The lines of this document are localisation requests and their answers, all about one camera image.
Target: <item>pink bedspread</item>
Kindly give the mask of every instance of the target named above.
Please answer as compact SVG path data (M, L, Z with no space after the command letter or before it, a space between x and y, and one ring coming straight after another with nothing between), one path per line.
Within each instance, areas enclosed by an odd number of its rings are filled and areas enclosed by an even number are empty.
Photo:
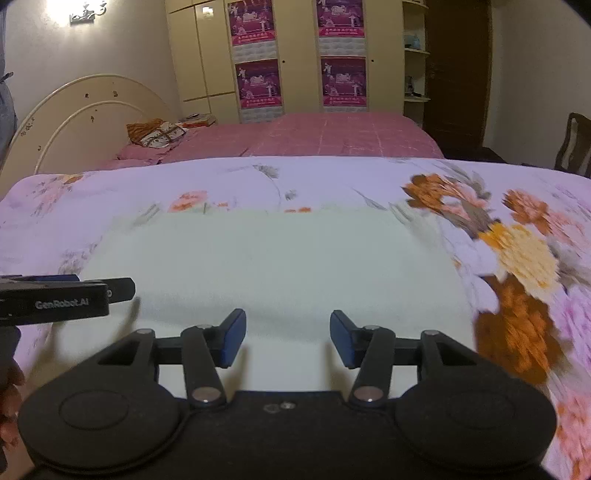
M444 158L431 137L395 113L291 113L270 123L191 130L171 148L144 148L138 158L130 157L130 152L125 147L98 169L264 155Z
M394 113L284 115L248 154L444 158L435 140Z

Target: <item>shelf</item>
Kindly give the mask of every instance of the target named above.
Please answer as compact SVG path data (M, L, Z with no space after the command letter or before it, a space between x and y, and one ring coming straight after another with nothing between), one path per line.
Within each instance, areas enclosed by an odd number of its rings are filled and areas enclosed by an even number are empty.
M425 10L429 10L429 7L421 2L414 2L413 0L402 0L402 4L410 4L416 5L417 7L424 8Z
M420 53L422 55L430 55L427 50L417 50L416 48L405 48L404 51L411 51L413 53Z
M407 97L407 96L404 96L404 101L411 102L411 103L427 103L429 100L431 100L431 99L427 98L427 97Z

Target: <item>yellow flower pattern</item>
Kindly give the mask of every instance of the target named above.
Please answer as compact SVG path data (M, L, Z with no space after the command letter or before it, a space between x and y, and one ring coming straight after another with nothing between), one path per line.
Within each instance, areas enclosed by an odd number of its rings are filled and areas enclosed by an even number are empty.
M558 260L546 241L527 227L495 223L490 231L479 236L496 251L504 270L515 275L530 295L547 300L560 288Z

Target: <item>floral bedsheet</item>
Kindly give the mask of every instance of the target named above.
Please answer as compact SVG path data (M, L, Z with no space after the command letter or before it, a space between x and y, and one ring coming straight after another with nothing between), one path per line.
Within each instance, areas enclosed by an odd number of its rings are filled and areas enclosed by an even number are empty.
M591 181L528 167L422 158L252 157L40 175L0 202L0 274L79 273L118 216L327 205L438 216L472 308L474 347L539 388L558 429L544 464L591 476ZM163 246L174 248L174 245ZM47 327L27 327L30 367Z

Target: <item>wooden chair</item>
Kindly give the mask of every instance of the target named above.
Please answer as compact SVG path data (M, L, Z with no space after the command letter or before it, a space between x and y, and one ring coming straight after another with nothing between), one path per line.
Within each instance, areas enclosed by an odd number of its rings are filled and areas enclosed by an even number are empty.
M590 153L591 120L580 113L571 113L554 169L591 178L591 160L584 165Z

